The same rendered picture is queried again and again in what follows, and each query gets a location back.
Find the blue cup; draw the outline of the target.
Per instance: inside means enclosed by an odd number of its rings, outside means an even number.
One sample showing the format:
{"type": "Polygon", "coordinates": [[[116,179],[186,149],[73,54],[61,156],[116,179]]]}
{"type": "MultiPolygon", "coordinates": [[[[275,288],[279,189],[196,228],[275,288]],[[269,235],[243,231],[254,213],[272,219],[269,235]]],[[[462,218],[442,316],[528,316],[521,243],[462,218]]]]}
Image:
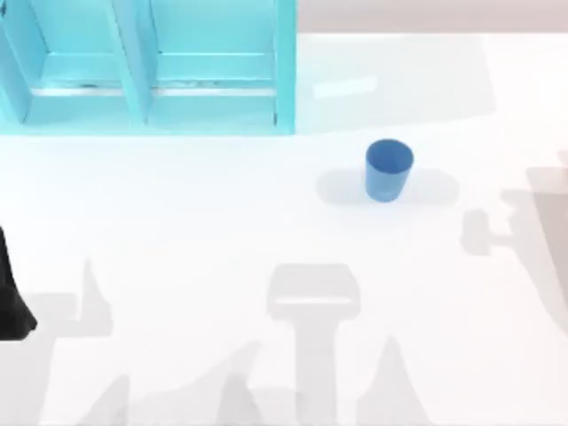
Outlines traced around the blue cup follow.
{"type": "Polygon", "coordinates": [[[372,143],[365,155],[365,189],[374,201],[395,201],[414,166],[414,152],[405,143],[383,138],[372,143]]]}

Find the light blue rack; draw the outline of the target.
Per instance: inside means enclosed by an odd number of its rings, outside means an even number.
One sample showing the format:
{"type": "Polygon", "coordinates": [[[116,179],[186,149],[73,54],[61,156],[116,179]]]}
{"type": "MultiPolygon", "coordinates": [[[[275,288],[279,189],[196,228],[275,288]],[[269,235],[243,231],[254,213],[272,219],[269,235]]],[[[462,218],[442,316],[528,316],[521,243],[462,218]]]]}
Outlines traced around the light blue rack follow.
{"type": "Polygon", "coordinates": [[[0,135],[290,135],[298,0],[0,0],[0,135]]]}

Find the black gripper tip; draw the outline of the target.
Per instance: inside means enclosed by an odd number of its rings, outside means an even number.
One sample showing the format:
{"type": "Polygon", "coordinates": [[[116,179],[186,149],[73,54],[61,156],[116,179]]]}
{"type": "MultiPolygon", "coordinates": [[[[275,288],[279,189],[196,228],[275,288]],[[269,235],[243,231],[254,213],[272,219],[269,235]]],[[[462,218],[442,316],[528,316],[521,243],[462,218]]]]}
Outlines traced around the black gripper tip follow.
{"type": "Polygon", "coordinates": [[[4,229],[0,226],[0,341],[21,341],[37,325],[13,278],[4,229]]]}

